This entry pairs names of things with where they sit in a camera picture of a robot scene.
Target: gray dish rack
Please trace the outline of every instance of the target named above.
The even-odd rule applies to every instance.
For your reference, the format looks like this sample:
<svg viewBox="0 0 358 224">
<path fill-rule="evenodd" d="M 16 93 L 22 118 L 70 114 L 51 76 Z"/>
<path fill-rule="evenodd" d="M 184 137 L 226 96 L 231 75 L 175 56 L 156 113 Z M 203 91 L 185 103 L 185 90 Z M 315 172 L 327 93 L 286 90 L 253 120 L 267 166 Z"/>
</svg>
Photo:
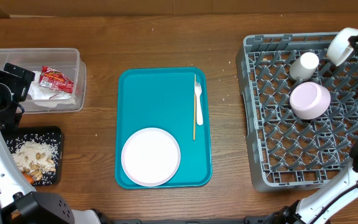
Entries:
<svg viewBox="0 0 358 224">
<path fill-rule="evenodd" d="M 358 138 L 358 57 L 336 67 L 326 51 L 337 32 L 250 35 L 236 57 L 247 118 L 252 185 L 261 192 L 313 189 L 332 179 L 350 159 Z M 308 82 L 325 86 L 331 104 L 319 118 L 297 118 L 291 91 L 303 81 L 289 78 L 290 65 L 305 52 L 319 57 Z"/>
</svg>

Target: fork handle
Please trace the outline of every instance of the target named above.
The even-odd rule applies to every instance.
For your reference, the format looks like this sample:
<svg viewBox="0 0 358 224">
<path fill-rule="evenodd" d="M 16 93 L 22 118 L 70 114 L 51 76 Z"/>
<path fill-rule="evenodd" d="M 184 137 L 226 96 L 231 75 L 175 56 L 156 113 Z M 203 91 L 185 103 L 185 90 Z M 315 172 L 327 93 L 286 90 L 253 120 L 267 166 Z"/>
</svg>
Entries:
<svg viewBox="0 0 358 224">
<path fill-rule="evenodd" d="M 197 124 L 203 125 L 204 119 L 203 119 L 203 111 L 201 109 L 201 100 L 199 95 L 196 95 L 196 97 L 197 97 Z"/>
</svg>

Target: teal tray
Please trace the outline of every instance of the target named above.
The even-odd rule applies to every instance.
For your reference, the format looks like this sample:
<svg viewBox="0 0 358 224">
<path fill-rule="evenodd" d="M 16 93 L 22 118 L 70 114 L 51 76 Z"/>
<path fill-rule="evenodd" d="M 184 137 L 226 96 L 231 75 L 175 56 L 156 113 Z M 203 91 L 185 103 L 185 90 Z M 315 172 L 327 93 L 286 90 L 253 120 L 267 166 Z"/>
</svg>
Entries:
<svg viewBox="0 0 358 224">
<path fill-rule="evenodd" d="M 203 92 L 204 125 L 196 124 L 193 140 L 194 75 Z M 178 142 L 181 161 L 177 173 L 165 184 L 143 187 L 124 173 L 121 152 L 127 139 L 144 128 L 161 128 Z M 119 78 L 116 132 L 117 183 L 125 189 L 197 187 L 212 176 L 208 95 L 204 73 L 198 68 L 130 69 Z"/>
</svg>

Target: clear plastic container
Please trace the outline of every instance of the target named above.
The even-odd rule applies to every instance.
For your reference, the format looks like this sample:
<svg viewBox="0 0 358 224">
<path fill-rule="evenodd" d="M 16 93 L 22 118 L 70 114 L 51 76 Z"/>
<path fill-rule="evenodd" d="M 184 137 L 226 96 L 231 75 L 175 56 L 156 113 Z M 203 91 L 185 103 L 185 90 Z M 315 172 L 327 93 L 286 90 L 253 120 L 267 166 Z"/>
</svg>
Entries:
<svg viewBox="0 0 358 224">
<path fill-rule="evenodd" d="M 42 66 L 56 69 L 74 82 L 71 97 L 61 100 L 33 100 L 27 95 L 21 102 L 26 113 L 76 112 L 83 108 L 86 91 L 86 65 L 77 49 L 0 49 L 0 70 L 11 63 L 30 71 L 41 72 Z"/>
</svg>

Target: candy wrapper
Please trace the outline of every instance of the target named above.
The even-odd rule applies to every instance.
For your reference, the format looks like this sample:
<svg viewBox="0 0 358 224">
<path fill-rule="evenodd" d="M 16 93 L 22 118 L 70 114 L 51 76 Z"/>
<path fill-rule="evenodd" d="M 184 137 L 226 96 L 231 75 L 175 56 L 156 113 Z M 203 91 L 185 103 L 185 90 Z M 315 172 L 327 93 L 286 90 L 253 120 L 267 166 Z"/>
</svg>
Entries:
<svg viewBox="0 0 358 224">
<path fill-rule="evenodd" d="M 74 82 L 53 68 L 42 67 L 39 83 L 40 86 L 51 90 L 73 93 Z"/>
</svg>

